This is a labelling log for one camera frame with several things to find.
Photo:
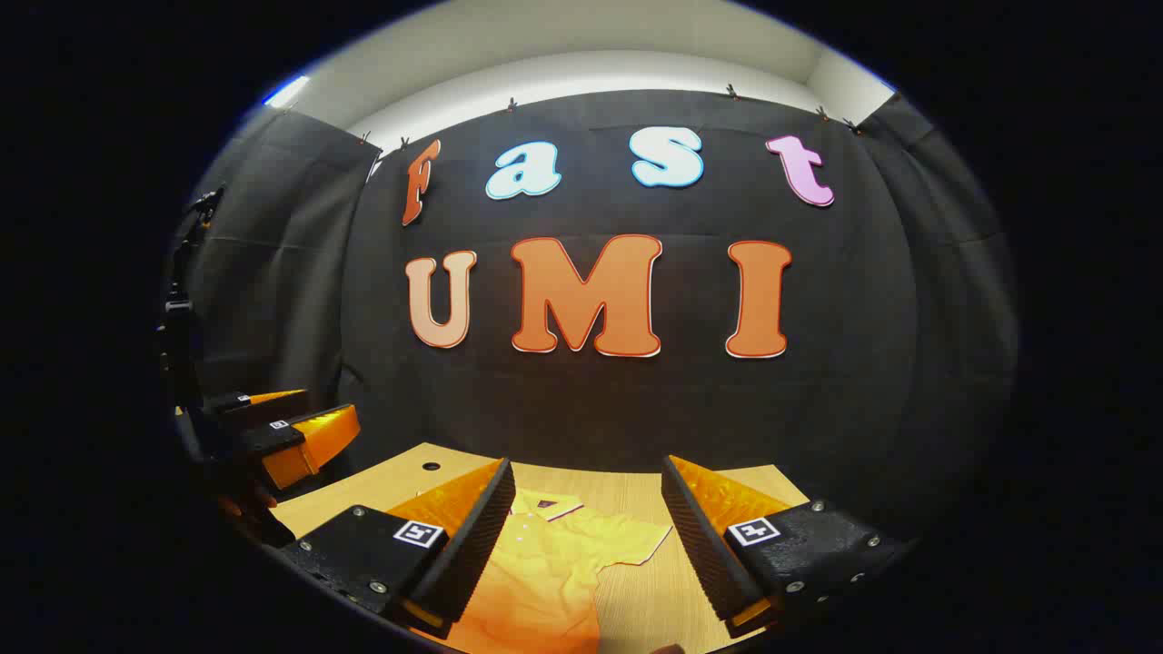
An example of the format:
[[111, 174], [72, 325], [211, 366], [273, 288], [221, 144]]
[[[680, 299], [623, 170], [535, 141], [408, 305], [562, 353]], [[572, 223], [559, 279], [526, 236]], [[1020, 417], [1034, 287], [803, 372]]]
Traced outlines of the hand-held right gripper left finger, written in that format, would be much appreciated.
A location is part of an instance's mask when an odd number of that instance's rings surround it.
[[511, 460], [498, 458], [394, 509], [350, 505], [283, 543], [280, 555], [341, 599], [445, 639], [481, 580], [515, 492]]

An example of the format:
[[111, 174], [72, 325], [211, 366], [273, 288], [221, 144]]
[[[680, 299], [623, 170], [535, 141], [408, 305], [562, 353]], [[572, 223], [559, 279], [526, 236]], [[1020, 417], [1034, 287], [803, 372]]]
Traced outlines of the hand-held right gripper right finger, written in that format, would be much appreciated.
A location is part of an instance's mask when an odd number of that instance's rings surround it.
[[909, 553], [835, 502], [777, 500], [669, 455], [661, 496], [715, 616], [734, 638], [805, 630]]

